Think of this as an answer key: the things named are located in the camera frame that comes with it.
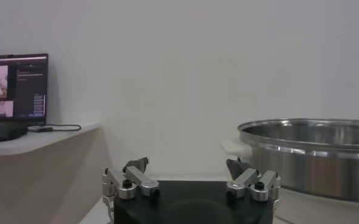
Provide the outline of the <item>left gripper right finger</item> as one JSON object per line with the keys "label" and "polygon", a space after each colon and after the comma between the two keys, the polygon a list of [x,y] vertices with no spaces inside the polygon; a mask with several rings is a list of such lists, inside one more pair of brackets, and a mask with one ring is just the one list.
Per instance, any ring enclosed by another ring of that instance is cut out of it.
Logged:
{"label": "left gripper right finger", "polygon": [[232,180],[226,183],[226,192],[231,198],[244,198],[249,194],[255,201],[279,201],[281,177],[277,172],[267,170],[261,173],[249,163],[233,159],[226,160]]}

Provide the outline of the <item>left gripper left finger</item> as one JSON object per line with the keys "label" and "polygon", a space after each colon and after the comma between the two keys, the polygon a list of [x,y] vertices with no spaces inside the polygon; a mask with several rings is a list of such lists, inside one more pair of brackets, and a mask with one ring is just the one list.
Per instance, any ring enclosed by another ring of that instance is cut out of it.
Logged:
{"label": "left gripper left finger", "polygon": [[114,200],[131,200],[139,192],[142,196],[156,198],[160,195],[160,183],[145,174],[149,164],[147,157],[128,161],[122,170],[105,168],[102,174],[102,201],[108,213],[114,213]]}

